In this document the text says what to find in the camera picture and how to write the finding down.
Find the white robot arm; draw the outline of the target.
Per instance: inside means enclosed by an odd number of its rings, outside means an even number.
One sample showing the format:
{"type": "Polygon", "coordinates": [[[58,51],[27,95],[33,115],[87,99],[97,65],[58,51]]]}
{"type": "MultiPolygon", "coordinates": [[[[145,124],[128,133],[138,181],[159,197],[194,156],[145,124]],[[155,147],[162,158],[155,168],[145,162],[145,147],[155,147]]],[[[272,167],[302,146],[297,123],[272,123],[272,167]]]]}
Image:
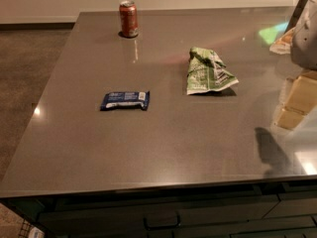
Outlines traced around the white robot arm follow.
{"type": "Polygon", "coordinates": [[[303,68],[285,81],[276,126],[293,130],[317,106],[317,0],[299,0],[284,34],[269,48],[303,68]]]}

